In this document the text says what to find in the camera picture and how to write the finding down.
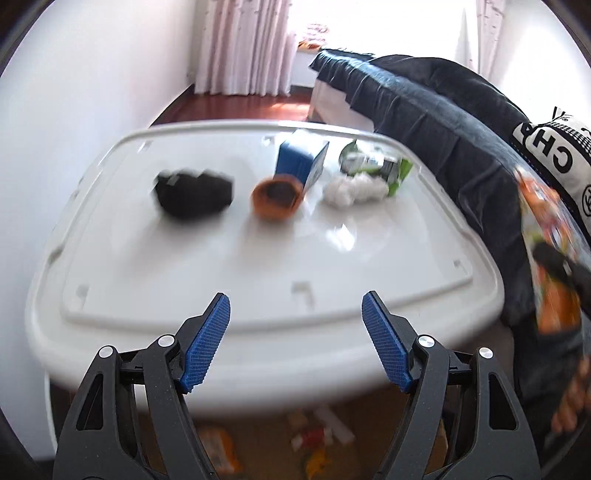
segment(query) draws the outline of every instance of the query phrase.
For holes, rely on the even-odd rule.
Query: snack package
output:
[[[388,184],[389,197],[396,193],[413,168],[410,160],[384,155],[378,147],[357,140],[343,148],[339,165],[341,172],[351,177],[359,173],[381,177]]]
[[[197,433],[218,475],[242,472],[242,465],[234,452],[234,442],[228,432],[218,427],[202,427]]]
[[[521,204],[521,234],[530,260],[538,331],[557,333],[576,328],[581,322],[578,295],[553,280],[531,255],[534,245],[543,240],[577,260],[573,231],[559,207],[560,195],[521,168],[515,171],[515,176]]]

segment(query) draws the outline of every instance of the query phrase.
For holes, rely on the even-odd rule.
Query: colorful package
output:
[[[560,195],[521,168],[515,171],[515,175],[521,204],[521,234],[530,260],[538,331],[556,333],[576,328],[581,322],[578,295],[553,280],[531,255],[538,242],[546,241],[577,260],[573,231],[560,211]]]

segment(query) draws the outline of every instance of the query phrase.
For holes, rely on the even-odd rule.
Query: white storage box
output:
[[[273,175],[279,145],[297,128],[327,136],[324,173],[292,220],[265,223],[252,215],[251,191]],[[394,198],[335,210],[322,188],[353,138],[415,167]],[[233,203],[191,225],[164,218],[154,178],[181,168],[233,177]],[[129,135],[88,169],[47,242],[26,321],[50,376],[76,389],[101,346],[144,348],[224,292],[230,325],[187,404],[237,413],[386,382],[361,321],[368,290],[449,347],[495,321],[503,304],[483,243],[403,145],[298,122],[195,122]]]

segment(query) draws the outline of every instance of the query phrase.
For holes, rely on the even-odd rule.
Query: white wall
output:
[[[556,105],[591,124],[591,67],[541,0],[507,0],[490,81],[534,123]]]
[[[316,57],[316,53],[306,51],[296,52],[293,68],[291,70],[291,84],[298,87],[314,87],[318,74],[309,68],[310,63]]]
[[[0,77],[0,405],[54,454],[44,372],[23,325],[45,238],[86,167],[191,82],[195,0],[56,0]]]

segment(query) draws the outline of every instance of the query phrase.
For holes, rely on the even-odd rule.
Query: person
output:
[[[591,272],[543,242],[536,245],[533,256],[552,277],[577,292],[581,310],[591,318]],[[563,393],[558,409],[552,416],[551,429],[555,434],[575,431],[583,411],[591,413],[590,384],[591,357],[585,355],[580,360],[573,378]]]

